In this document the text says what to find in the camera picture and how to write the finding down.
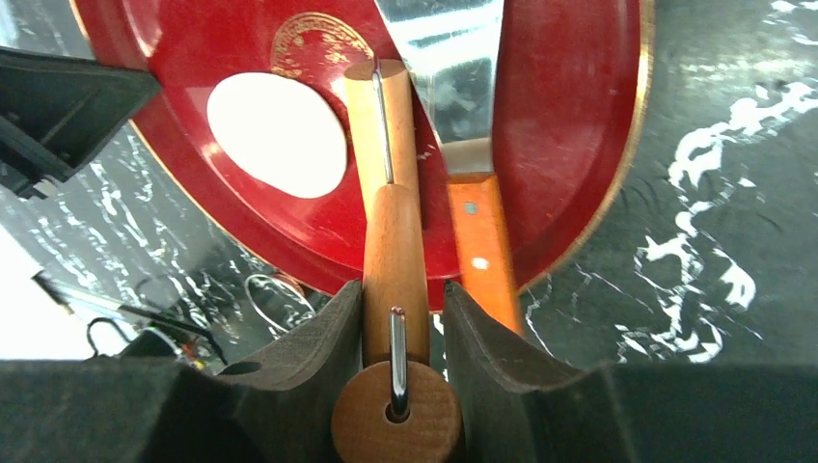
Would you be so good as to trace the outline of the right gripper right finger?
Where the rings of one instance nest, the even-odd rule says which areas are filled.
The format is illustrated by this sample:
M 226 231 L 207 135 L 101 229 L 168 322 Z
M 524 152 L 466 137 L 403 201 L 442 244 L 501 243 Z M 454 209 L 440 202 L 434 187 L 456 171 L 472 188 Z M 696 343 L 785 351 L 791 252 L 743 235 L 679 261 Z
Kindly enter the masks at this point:
M 817 369 L 603 365 L 579 370 L 444 289 L 448 377 L 470 462 L 813 462 Z

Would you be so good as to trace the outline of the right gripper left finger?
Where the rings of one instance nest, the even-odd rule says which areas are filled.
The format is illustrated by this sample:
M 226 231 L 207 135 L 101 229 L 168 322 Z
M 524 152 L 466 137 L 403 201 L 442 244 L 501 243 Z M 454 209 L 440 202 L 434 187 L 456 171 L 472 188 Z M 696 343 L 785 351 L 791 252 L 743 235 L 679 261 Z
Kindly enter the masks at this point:
M 1 366 L 5 462 L 332 462 L 362 285 L 218 375 L 159 358 Z

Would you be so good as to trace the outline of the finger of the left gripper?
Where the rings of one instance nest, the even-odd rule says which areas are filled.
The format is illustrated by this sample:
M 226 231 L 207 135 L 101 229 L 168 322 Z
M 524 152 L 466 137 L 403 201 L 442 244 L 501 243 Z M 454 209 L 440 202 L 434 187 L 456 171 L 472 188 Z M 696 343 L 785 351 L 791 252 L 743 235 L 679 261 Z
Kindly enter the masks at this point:
M 160 91 L 148 71 L 1 49 L 1 185 L 44 199 Z

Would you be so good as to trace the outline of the wooden double-ended rolling pin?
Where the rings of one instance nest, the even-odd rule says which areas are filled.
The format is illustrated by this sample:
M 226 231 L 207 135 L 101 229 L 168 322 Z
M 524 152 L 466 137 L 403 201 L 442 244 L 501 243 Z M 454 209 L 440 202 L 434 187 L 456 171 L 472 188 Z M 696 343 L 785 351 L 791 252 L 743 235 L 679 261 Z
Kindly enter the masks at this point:
M 411 81 L 399 60 L 344 73 L 365 205 L 362 370 L 341 390 L 331 431 L 345 462 L 453 462 L 463 420 L 430 365 L 429 302 Z

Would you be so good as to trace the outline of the white dough piece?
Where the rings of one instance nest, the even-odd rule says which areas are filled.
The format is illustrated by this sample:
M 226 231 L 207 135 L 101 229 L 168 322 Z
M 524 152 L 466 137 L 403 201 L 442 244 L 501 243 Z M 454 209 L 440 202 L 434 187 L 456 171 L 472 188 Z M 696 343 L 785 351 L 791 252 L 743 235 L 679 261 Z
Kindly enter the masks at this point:
M 317 91 L 259 71 L 218 82 L 206 119 L 224 154 L 243 172 L 299 199 L 340 186 L 347 166 L 345 132 Z

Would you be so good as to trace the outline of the red round tray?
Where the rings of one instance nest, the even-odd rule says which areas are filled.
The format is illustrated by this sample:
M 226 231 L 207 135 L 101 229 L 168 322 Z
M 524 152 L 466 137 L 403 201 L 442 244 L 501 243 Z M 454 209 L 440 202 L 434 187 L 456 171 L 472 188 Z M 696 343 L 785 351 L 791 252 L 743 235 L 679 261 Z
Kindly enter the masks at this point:
M 311 288 L 360 277 L 365 215 L 354 164 L 301 200 L 244 173 L 207 123 L 212 89 L 243 71 L 305 83 L 341 120 L 341 76 L 396 55 L 371 1 L 76 1 L 96 58 L 150 71 L 158 97 L 133 125 L 176 184 L 259 259 Z M 644 121 L 654 8 L 648 1 L 509 1 L 494 161 L 514 272 L 534 284 L 592 234 L 625 179 Z

